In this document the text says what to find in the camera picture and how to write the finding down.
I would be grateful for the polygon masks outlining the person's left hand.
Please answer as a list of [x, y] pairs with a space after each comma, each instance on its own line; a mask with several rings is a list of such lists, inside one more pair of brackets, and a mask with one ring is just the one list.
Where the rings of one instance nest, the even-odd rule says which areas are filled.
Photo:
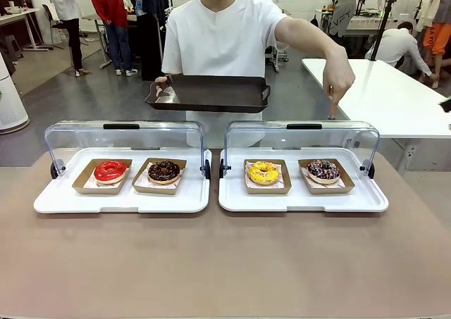
[[326, 54], [323, 69], [323, 89], [331, 99], [329, 118], [334, 120], [340, 100], [355, 81], [355, 75], [347, 58], [346, 50], [333, 46]]

